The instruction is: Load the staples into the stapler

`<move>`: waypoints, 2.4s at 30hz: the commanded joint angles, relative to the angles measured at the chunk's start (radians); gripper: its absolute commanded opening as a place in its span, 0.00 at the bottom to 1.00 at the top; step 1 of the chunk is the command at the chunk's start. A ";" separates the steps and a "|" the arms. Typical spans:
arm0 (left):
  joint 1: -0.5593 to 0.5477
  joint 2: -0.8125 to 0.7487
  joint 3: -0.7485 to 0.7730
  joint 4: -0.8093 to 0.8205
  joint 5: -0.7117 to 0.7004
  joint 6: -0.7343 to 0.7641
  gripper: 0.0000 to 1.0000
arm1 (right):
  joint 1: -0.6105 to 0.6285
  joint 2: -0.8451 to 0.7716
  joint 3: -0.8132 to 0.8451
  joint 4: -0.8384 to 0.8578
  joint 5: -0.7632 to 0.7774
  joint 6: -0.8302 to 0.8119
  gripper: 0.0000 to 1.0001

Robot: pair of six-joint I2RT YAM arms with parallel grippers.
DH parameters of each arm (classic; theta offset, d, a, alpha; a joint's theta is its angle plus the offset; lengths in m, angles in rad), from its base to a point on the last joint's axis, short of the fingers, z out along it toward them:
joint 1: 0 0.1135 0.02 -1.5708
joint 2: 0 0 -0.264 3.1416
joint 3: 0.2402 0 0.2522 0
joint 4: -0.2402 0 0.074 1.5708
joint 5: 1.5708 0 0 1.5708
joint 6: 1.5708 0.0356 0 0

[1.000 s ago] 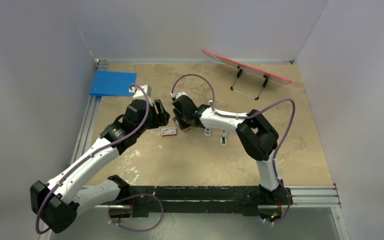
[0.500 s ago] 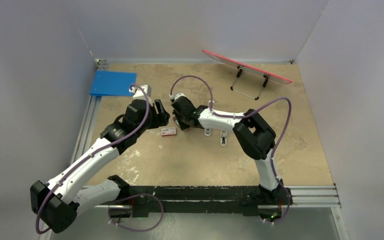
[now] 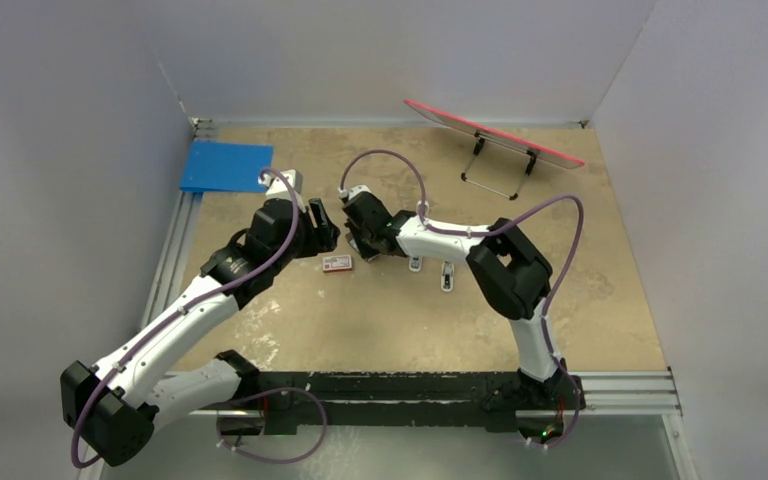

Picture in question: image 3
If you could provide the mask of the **red white staple box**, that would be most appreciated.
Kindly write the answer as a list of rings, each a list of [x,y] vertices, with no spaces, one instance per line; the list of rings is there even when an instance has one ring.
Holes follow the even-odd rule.
[[[351,255],[332,255],[322,258],[322,271],[324,273],[337,273],[353,270]]]

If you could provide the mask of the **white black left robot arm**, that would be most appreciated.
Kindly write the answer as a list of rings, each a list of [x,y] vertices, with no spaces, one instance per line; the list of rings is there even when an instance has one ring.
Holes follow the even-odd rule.
[[[153,434],[191,412],[227,402],[244,409],[297,387],[261,382],[260,370],[228,350],[203,367],[168,376],[169,369],[215,327],[269,289],[297,258],[335,250],[339,228],[318,198],[268,198],[249,226],[214,251],[183,293],[113,353],[92,365],[74,361],[60,375],[62,414],[72,428],[71,461],[119,466]],[[82,444],[95,459],[80,453]]]

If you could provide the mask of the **small white stapler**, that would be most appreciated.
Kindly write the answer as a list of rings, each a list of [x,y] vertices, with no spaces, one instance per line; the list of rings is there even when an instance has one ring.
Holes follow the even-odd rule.
[[[441,269],[440,287],[445,293],[453,291],[455,265],[451,262],[444,262]]]

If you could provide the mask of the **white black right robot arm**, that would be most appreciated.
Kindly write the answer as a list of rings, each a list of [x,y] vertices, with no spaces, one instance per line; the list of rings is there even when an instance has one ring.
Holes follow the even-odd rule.
[[[422,220],[407,210],[392,214],[363,185],[342,190],[339,197],[363,258],[434,258],[466,265],[492,310],[510,321],[524,399],[544,407],[559,396],[557,356],[544,311],[553,269],[519,227],[505,230],[505,218],[466,226]]]

